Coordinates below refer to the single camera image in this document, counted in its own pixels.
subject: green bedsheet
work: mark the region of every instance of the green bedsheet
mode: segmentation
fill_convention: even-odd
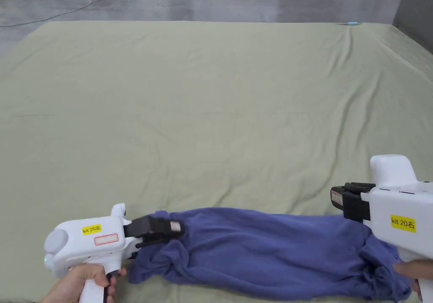
[[[48,23],[0,59],[0,299],[38,300],[47,234],[118,202],[338,213],[330,187],[373,182],[390,153],[429,180],[432,104],[433,55],[389,25]],[[255,301],[161,278],[118,292]]]

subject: red rectangle label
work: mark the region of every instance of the red rectangle label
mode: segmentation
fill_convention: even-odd
[[[95,237],[96,246],[106,245],[118,241],[119,241],[119,236],[117,233]]]

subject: round cap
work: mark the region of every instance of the round cap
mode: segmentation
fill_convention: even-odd
[[[62,229],[56,229],[48,234],[45,239],[44,249],[46,253],[56,254],[68,242],[68,233]]]

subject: blue towel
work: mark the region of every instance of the blue towel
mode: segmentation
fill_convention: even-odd
[[[137,284],[162,275],[273,300],[342,295],[404,300],[410,280],[395,273],[395,247],[343,216],[293,216],[231,208],[152,214],[183,220],[186,233],[144,247],[129,272]]]

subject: white grip trigger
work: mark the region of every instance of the white grip trigger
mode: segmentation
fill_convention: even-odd
[[[419,288],[423,303],[433,303],[433,281],[429,279],[419,279]]]
[[[84,289],[79,296],[79,303],[103,303],[104,288],[96,285],[94,280],[86,281]]]

